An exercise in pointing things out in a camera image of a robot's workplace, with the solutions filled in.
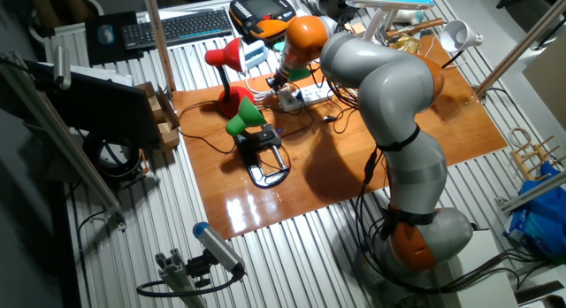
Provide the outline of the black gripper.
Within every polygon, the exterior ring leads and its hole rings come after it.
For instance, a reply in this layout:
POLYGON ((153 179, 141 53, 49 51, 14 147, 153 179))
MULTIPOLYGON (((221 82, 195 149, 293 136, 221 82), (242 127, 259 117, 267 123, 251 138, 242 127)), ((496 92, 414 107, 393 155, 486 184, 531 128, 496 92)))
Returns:
POLYGON ((285 83, 288 81, 289 75, 289 69, 286 66, 281 65, 273 75, 272 80, 267 81, 267 84, 271 88, 271 90, 278 93, 284 88, 285 83))

